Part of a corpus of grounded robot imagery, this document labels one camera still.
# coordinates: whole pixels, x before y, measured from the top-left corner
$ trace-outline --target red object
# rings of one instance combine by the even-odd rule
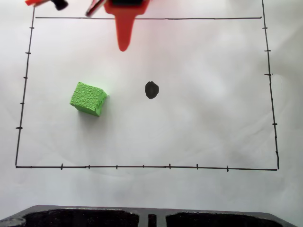
[[[104,5],[108,14],[113,14],[116,21],[118,45],[121,51],[126,51],[131,41],[134,20],[137,15],[145,13],[150,0],[145,0],[140,6],[113,6],[111,1]]]
[[[39,3],[41,2],[42,0],[26,0],[25,3],[30,6],[30,5],[33,5],[33,4],[36,4],[36,3]]]

